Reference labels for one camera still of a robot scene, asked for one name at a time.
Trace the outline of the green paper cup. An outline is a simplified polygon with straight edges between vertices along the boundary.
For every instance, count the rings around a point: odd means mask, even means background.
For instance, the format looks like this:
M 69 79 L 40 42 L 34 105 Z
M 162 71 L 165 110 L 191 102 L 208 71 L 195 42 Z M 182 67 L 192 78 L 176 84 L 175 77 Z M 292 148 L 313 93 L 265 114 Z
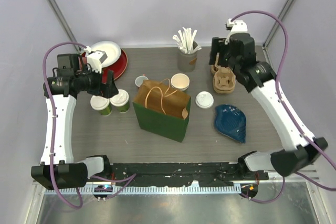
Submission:
M 112 112 L 112 105 L 110 103 L 104 105 L 104 106 L 100 106 L 100 107 L 94 107 L 94 109 L 101 114 L 102 116 L 108 116 L 111 114 Z
M 126 113 L 128 112 L 129 108 L 130 108 L 130 103 L 129 101 L 126 102 L 126 103 L 123 103 L 122 105 L 115 105 L 115 107 L 117 108 L 117 110 L 120 112 L 120 113 Z

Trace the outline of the stack of green paper cups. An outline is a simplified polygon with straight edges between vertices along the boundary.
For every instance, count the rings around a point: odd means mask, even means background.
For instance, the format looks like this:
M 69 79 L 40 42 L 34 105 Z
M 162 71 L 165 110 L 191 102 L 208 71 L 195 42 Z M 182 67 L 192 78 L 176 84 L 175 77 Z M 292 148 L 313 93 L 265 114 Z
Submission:
M 186 91 L 190 85 L 190 79 L 183 73 L 177 73 L 171 77 L 171 85 L 176 89 Z

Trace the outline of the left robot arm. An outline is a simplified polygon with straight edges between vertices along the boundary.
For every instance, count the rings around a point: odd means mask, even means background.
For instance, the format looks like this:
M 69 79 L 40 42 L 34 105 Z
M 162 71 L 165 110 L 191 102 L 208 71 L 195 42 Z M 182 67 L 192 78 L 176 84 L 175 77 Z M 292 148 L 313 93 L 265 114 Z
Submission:
M 102 64 L 107 59 L 104 51 L 87 55 L 86 63 L 81 55 L 57 56 L 58 66 L 53 76 L 44 84 L 48 121 L 45 148 L 40 164 L 31 168 L 31 176 L 48 190 L 83 187 L 95 176 L 105 182 L 112 174 L 106 155 L 89 156 L 74 162 L 72 153 L 72 119 L 80 92 L 91 97 L 92 108 L 103 116 L 111 114 L 110 98 L 119 93 L 114 84 L 114 73 L 107 71 L 107 81 L 102 82 Z

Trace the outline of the stack of white lids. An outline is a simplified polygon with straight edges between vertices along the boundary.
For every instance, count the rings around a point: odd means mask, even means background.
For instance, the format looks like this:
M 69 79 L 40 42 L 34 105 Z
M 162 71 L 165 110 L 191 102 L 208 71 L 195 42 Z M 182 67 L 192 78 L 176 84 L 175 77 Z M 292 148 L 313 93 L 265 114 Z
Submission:
M 214 104 L 214 98 L 211 93 L 207 91 L 201 91 L 195 98 L 195 103 L 199 108 L 209 109 Z

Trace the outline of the white cup lid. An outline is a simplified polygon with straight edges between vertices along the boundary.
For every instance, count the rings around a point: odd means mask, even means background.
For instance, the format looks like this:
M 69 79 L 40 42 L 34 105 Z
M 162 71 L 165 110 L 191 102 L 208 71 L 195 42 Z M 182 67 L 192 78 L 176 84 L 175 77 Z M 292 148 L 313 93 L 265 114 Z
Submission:
M 91 107 L 94 109 L 94 107 L 100 107 L 100 106 L 104 106 L 106 104 L 110 103 L 110 100 L 104 97 L 100 97 L 100 96 L 95 96 L 93 95 L 90 99 L 90 105 Z
M 121 107 L 126 105 L 129 102 L 129 94 L 123 89 L 118 90 L 118 94 L 110 98 L 110 103 L 113 106 Z

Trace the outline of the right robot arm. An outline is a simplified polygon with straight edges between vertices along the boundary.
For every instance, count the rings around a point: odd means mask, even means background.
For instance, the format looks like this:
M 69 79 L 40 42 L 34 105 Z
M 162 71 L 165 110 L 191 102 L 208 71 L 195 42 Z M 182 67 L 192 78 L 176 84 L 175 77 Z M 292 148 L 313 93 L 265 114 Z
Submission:
M 214 37 L 211 44 L 209 64 L 217 63 L 233 71 L 236 80 L 242 84 L 261 105 L 281 143 L 282 150 L 275 152 L 250 152 L 239 158 L 237 166 L 242 179 L 250 179 L 257 170 L 275 170 L 287 177 L 313 164 L 325 150 L 328 143 L 324 137 L 315 137 L 287 102 L 281 86 L 276 85 L 276 73 L 269 63 L 256 59 L 255 41 L 249 33 L 233 34 L 229 42 Z

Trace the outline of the green paper bag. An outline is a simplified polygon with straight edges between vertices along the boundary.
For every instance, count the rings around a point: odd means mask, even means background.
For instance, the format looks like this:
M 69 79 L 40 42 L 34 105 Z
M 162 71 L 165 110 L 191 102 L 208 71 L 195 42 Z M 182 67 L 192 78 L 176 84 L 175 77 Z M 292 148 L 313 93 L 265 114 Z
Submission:
M 141 129 L 182 142 L 189 123 L 191 96 L 168 82 L 144 80 L 133 100 Z

